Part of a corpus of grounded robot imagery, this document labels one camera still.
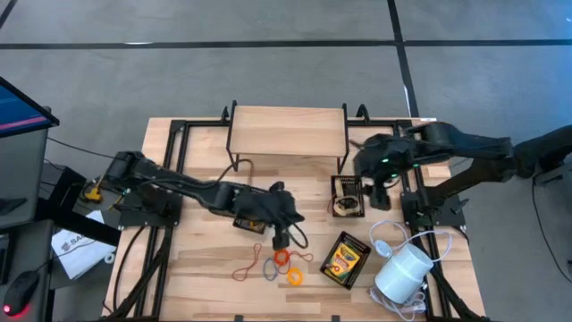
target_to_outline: monitor screen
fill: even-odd
[[[10,84],[0,84],[0,137],[45,129],[54,117]]]

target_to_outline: yellow ring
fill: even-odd
[[[297,267],[293,267],[288,271],[288,282],[290,284],[298,286],[302,284],[302,281],[304,281],[304,274],[302,274]]]

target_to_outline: wooden shelf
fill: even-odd
[[[235,106],[229,152],[240,155],[344,157],[342,108]]]

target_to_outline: white cable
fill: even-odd
[[[449,237],[449,242],[447,243],[447,249],[445,250],[445,252],[438,258],[438,259],[432,259],[432,262],[437,262],[442,260],[443,258],[445,258],[445,256],[447,256],[447,254],[449,254],[450,248],[453,245],[453,235],[445,232],[445,231],[436,231],[436,230],[432,230],[432,231],[425,231],[425,232],[421,232],[418,233],[414,236],[411,236],[408,238],[408,234],[405,232],[405,228],[403,228],[402,225],[400,225],[400,223],[398,222],[394,222],[392,220],[382,220],[380,222],[375,223],[372,228],[369,230],[369,241],[372,243],[372,245],[374,246],[374,248],[377,251],[377,248],[375,246],[375,241],[374,241],[374,236],[372,235],[372,233],[374,232],[375,227],[377,227],[378,225],[383,225],[383,224],[387,224],[387,223],[391,223],[395,226],[397,226],[402,232],[403,232],[403,236],[406,238],[406,240],[401,243],[399,246],[396,247],[391,247],[392,250],[398,250],[401,247],[405,246],[405,244],[407,244],[408,242],[410,242],[411,240],[413,240],[414,238],[423,236],[423,235],[427,235],[429,233],[434,233],[434,234],[446,234]]]
[[[447,243],[447,249],[445,250],[445,252],[438,258],[438,259],[432,259],[433,262],[438,262],[441,259],[445,258],[445,256],[447,256],[447,254],[449,254],[450,251],[450,247],[453,245],[453,235],[450,234],[449,232],[445,232],[445,231],[425,231],[425,232],[421,232],[418,233],[414,236],[411,236],[409,238],[407,238],[403,243],[401,243],[401,245],[397,246],[395,248],[395,250],[400,249],[401,247],[405,246],[405,244],[407,244],[408,242],[410,242],[412,239],[417,238],[417,237],[421,237],[423,235],[427,235],[429,233],[434,233],[434,234],[446,234],[447,236],[449,236],[449,242]]]
[[[369,241],[372,243],[372,245],[375,247],[375,242],[374,242],[374,236],[372,235],[372,233],[374,232],[375,227],[377,227],[378,225],[383,225],[383,224],[387,224],[387,223],[392,223],[394,226],[398,227],[402,232],[403,232],[403,237],[405,237],[406,239],[408,238],[408,234],[405,231],[405,228],[403,228],[402,225],[400,225],[400,223],[398,222],[394,222],[393,220],[382,220],[380,222],[375,223],[372,228],[369,230]]]
[[[369,289],[369,296],[371,296],[372,300],[385,307],[388,311],[397,313],[400,318],[406,322],[415,320],[416,313],[423,313],[425,311],[425,295],[420,291],[414,293],[401,308],[398,308],[392,301],[390,301],[390,304],[387,303],[385,297],[382,297],[380,300],[375,294],[374,287]],[[411,313],[411,318],[405,318],[403,313]]]
[[[403,236],[405,237],[405,241],[402,242],[400,245],[396,246],[396,247],[390,247],[389,244],[385,241],[374,241],[374,236],[373,236],[373,232],[375,227],[377,227],[378,225],[383,225],[383,224],[387,224],[387,223],[391,223],[395,226],[397,226],[402,232],[403,232]],[[425,231],[425,232],[421,232],[421,233],[417,233],[414,236],[411,236],[408,238],[407,232],[405,231],[405,229],[403,228],[402,225],[400,225],[397,222],[394,222],[392,220],[382,220],[380,222],[375,223],[372,228],[369,230],[369,240],[372,243],[372,245],[375,248],[375,251],[382,257],[391,257],[392,253],[395,250],[399,250],[400,248],[402,248],[403,246],[405,246],[407,243],[409,243],[411,240],[413,240],[414,238],[417,237],[421,237],[424,236],[426,234],[429,233],[435,233],[435,234],[446,234],[449,237],[449,242],[447,244],[447,249],[445,250],[445,252],[438,258],[438,259],[432,259],[432,262],[437,262],[442,260],[443,258],[445,258],[445,256],[447,256],[447,254],[449,254],[450,248],[453,244],[453,236],[448,233],[448,232],[444,232],[444,231]],[[398,308],[397,305],[390,300],[390,303],[388,303],[385,300],[385,296],[383,295],[382,299],[380,300],[377,295],[375,294],[375,287],[372,287],[369,289],[369,295],[371,296],[371,298],[381,304],[382,306],[384,306],[388,311],[391,312],[395,312],[397,313],[400,318],[402,318],[404,321],[406,322],[411,322],[415,319],[415,314],[416,313],[423,313],[425,312],[425,294],[421,291],[417,291],[415,293],[413,293],[413,295],[407,300],[405,301],[405,303],[403,303],[403,305]],[[405,318],[403,316],[403,313],[412,313],[411,318]]]

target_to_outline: orange ring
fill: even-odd
[[[302,281],[304,281],[304,274],[297,267],[293,267],[288,271],[288,282],[290,284],[298,286],[302,284]]]
[[[279,257],[281,254],[284,254],[284,260],[280,260]],[[279,267],[282,267],[288,263],[290,260],[290,253],[287,250],[277,250],[274,253],[274,263],[278,264]]]

